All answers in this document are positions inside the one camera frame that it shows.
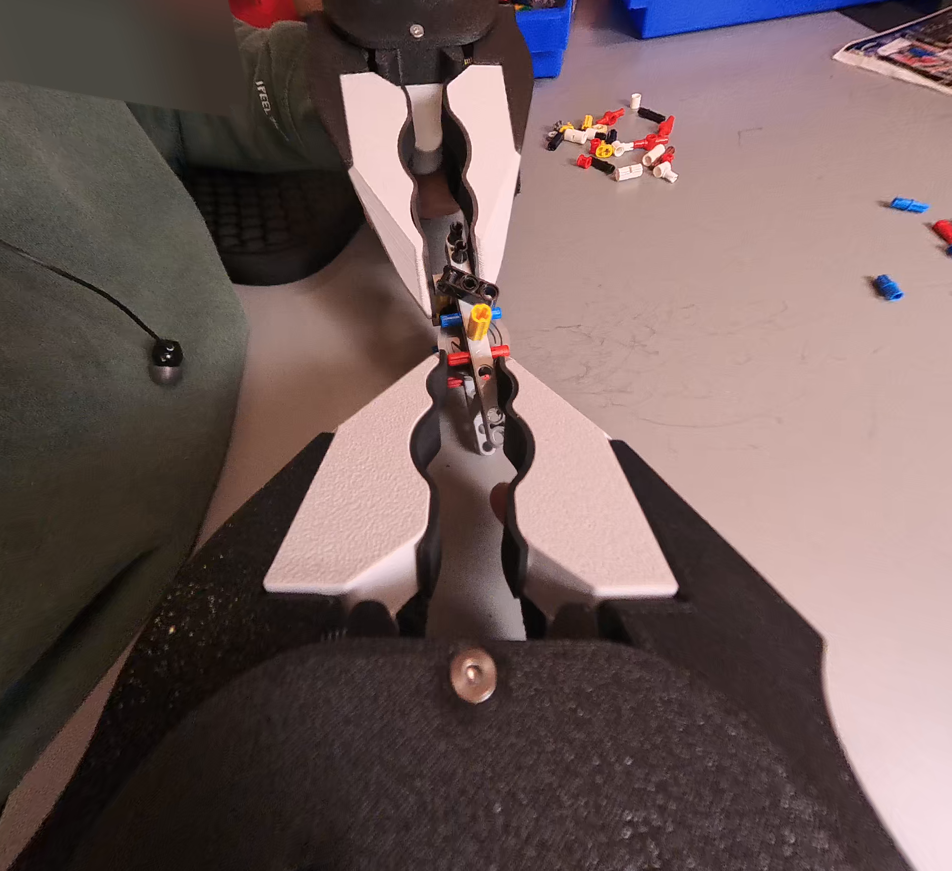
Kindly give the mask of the pile of white red connectors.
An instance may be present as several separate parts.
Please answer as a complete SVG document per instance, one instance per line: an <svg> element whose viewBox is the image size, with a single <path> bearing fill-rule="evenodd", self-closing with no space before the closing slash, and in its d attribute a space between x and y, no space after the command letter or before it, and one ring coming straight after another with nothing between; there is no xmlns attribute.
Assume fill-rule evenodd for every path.
<svg viewBox="0 0 952 871"><path fill-rule="evenodd" d="M674 115L646 106L643 95L634 92L624 106L584 115L577 123L554 122L544 142L551 152L564 144L574 148L573 165L597 170L616 184L650 176L672 185L679 177L674 125Z"/></svg>

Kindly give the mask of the person's green sweatshirt torso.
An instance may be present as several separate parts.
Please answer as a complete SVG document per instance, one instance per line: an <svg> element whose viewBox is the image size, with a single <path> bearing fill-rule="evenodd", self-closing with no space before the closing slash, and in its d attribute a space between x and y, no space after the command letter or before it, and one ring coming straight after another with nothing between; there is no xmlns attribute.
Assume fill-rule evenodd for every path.
<svg viewBox="0 0 952 871"><path fill-rule="evenodd" d="M125 103L3 81L2 800L196 540L244 312Z"/></svg>

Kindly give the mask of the person's left forearm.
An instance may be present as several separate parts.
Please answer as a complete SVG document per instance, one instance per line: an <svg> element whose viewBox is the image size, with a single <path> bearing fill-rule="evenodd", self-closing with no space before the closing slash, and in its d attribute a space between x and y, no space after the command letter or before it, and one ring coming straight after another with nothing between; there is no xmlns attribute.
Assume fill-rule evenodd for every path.
<svg viewBox="0 0 952 871"><path fill-rule="evenodd" d="M177 111L167 159L178 171L340 172L344 169L307 87L306 28L233 20L244 97L227 115Z"/></svg>

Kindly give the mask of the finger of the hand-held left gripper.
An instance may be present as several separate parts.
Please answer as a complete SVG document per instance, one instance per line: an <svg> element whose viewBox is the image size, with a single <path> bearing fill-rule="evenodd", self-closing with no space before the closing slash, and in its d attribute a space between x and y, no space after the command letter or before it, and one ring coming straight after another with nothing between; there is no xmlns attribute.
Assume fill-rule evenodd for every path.
<svg viewBox="0 0 952 871"><path fill-rule="evenodd" d="M462 195L469 214L474 267L496 280L520 169L503 69L472 64L446 83L448 130L462 133Z"/></svg>
<svg viewBox="0 0 952 871"><path fill-rule="evenodd" d="M394 269L431 319L431 277L417 213L418 187L401 150L410 139L409 97L403 88L373 72L342 75L340 90L351 148L351 183Z"/></svg>

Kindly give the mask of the small grey lego differential assembly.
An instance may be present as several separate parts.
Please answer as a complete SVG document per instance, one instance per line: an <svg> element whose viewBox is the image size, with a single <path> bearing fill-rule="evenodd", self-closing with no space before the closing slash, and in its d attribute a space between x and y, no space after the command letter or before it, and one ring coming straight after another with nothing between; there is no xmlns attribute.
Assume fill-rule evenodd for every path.
<svg viewBox="0 0 952 871"><path fill-rule="evenodd" d="M477 276L468 231L460 218L448 224L430 277L438 348L446 354L448 386L466 402L472 448L482 456L502 447L504 413L496 360L508 355L497 306L498 288Z"/></svg>

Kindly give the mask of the black mesh office chair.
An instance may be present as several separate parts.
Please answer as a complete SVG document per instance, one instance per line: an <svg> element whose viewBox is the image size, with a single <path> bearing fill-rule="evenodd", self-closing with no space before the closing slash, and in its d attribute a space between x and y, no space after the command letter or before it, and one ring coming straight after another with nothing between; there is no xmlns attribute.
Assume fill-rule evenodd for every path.
<svg viewBox="0 0 952 871"><path fill-rule="evenodd" d="M282 285L314 275L364 224L363 207L342 172L197 167L180 181L235 284Z"/></svg>

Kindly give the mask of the lego instruction booklet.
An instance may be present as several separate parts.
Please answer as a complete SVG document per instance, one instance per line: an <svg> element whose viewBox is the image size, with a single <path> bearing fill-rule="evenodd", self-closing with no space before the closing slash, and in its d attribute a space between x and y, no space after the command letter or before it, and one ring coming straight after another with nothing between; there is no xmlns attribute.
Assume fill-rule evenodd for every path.
<svg viewBox="0 0 952 871"><path fill-rule="evenodd" d="M951 94L951 7L843 46L833 61Z"/></svg>

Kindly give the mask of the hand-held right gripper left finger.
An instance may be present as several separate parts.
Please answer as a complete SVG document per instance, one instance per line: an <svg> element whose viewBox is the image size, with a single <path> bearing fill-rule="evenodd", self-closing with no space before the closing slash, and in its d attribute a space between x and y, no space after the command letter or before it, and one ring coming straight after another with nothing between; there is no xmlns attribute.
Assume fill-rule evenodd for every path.
<svg viewBox="0 0 952 871"><path fill-rule="evenodd" d="M432 594L439 497L427 468L445 399L446 358L430 355L339 426L268 568L269 593L378 603L392 617Z"/></svg>

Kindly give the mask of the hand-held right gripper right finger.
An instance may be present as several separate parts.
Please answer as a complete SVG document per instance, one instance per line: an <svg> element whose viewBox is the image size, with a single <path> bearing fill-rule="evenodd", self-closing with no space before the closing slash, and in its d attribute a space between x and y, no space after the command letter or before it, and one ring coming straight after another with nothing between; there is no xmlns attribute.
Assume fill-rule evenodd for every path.
<svg viewBox="0 0 952 871"><path fill-rule="evenodd" d="M668 600L679 584L616 444L514 359L501 358L506 582L530 613Z"/></svg>

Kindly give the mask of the person's left hand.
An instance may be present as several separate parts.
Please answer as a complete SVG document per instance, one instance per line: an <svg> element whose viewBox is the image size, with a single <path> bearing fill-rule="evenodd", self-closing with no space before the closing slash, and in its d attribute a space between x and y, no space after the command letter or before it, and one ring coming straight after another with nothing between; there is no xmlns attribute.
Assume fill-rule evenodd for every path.
<svg viewBox="0 0 952 871"><path fill-rule="evenodd" d="M460 211L442 168L426 174L415 174L414 181L417 188L417 213L421 220L448 217Z"/></svg>

